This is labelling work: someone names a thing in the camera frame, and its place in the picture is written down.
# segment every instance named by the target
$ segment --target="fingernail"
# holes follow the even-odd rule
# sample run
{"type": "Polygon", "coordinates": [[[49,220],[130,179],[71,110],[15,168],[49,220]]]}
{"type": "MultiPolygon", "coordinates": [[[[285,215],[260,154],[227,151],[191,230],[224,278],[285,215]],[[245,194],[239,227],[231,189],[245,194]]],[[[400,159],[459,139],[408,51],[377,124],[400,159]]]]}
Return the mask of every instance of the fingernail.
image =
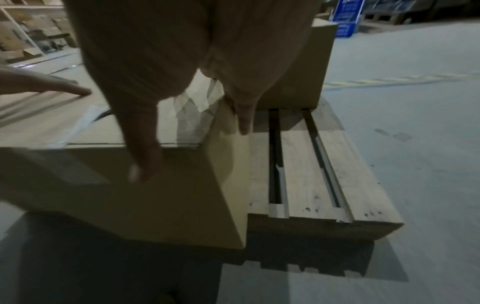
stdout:
{"type": "Polygon", "coordinates": [[[132,184],[140,183],[140,168],[133,164],[130,167],[130,172],[128,173],[128,181],[132,184]]]}

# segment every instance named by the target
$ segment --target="warehouse floor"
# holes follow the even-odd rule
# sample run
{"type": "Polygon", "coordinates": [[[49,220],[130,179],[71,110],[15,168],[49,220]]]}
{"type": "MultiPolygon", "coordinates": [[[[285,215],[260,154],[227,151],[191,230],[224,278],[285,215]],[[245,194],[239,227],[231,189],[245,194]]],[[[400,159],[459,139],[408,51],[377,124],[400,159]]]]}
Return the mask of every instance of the warehouse floor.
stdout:
{"type": "MultiPolygon", "coordinates": [[[[480,71],[479,30],[336,40],[325,82],[480,71]]],[[[173,281],[195,303],[477,302],[480,79],[323,96],[402,215],[398,232],[375,244],[250,235],[243,265],[183,267],[177,251],[0,204],[0,302],[146,303],[173,281]]]]}

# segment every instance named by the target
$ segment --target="blue sign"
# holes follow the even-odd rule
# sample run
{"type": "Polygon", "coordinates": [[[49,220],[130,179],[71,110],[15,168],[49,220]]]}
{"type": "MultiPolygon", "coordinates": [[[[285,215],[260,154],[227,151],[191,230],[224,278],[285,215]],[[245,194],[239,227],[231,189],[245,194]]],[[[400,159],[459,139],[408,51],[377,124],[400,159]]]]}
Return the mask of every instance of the blue sign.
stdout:
{"type": "Polygon", "coordinates": [[[337,37],[350,37],[354,34],[365,0],[339,0],[332,21],[338,23],[337,37]]]}

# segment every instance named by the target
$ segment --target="pallet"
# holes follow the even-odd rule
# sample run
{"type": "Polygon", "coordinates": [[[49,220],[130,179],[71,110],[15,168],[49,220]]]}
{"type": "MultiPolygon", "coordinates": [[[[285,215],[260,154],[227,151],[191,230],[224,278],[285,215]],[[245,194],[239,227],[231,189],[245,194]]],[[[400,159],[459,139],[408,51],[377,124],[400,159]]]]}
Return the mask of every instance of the pallet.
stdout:
{"type": "Polygon", "coordinates": [[[248,230],[377,240],[403,221],[329,104],[258,111],[248,230]]]}
{"type": "Polygon", "coordinates": [[[399,25],[405,21],[406,13],[394,12],[365,12],[364,20],[399,25]]]}

